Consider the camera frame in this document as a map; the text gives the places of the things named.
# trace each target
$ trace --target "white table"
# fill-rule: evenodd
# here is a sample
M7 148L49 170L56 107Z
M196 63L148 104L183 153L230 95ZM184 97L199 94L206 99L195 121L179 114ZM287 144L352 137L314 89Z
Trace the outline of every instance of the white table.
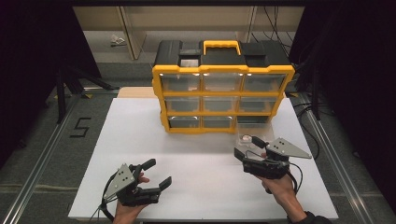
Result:
M275 137L282 136L310 153L289 99L272 120ZM92 154L69 217L86 220L101 202L107 180L123 164L157 165L145 171L142 188L156 188L166 177L172 185L160 202L145 208L140 221L271 221L286 218L261 181L244 173L233 155L235 135L228 133L166 133L157 99L116 98ZM290 158L304 172L298 199L305 210L330 219L338 216L313 159ZM291 166L300 180L300 173ZM108 205L115 214L115 202Z

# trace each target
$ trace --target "carrying handle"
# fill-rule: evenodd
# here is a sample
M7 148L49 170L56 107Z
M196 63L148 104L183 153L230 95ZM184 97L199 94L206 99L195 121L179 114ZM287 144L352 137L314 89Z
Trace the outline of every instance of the carrying handle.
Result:
M238 55L241 55L241 49L236 40L206 40L204 41L204 55L206 55L206 48L235 48Z

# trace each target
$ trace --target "sleeve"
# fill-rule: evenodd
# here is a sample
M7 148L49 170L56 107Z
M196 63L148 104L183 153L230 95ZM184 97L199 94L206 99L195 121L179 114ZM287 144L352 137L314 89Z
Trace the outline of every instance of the sleeve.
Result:
M291 222L291 220L288 217L288 222L290 224L332 224L330 220L327 219L326 217L321 217L321 216L315 217L315 215L312 214L311 212L305 212L305 213L306 213L306 218L304 218L303 220L299 222Z

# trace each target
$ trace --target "metal rail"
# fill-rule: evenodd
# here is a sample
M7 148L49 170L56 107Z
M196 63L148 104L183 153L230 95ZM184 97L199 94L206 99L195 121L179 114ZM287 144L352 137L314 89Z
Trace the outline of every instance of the metal rail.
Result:
M302 95L301 101L303 104L310 103L308 98L304 94ZM310 111L307 111L307 115L309 121L314 127L318 140L323 146L329 162L332 165L332 169L334 170L338 181L340 182L341 187L343 188L344 193L348 198L353 211L355 212L359 223L374 223L363 198L360 196L358 190L356 189L351 178L349 177L346 168L344 167L343 163L337 155L337 152L332 146L332 141L326 134L326 131L324 130L320 120L316 120L315 116Z
M62 136L64 131L64 127L67 124L67 121L77 104L80 95L73 95L71 98L71 102L68 105L67 113L64 116L64 119L60 124L57 124L55 130L53 131L51 137L49 138L48 143L44 147L44 150L41 152L40 157L38 158L35 167L32 172L29 174L26 182L23 184L20 193L12 203L12 205L8 208L5 219L3 220L3 224L16 224L18 223L21 215L23 213L24 208L29 203L29 200L35 190L35 186L42 176L54 149L57 147L58 142Z

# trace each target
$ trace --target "hand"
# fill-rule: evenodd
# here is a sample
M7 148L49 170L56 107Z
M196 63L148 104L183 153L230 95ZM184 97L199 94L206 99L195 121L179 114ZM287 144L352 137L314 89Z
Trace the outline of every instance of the hand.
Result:
M284 175L280 179L267 179L261 176L256 177L262 181L262 186L265 189L271 190L276 202L285 209L292 222L298 222L306 218L306 213L294 193L290 176Z
M143 173L139 175L139 183L148 183L149 179L143 176ZM135 207L123 206L120 201L117 201L116 215L114 216L114 224L133 224L139 213L143 208L147 207L148 204L138 205Z

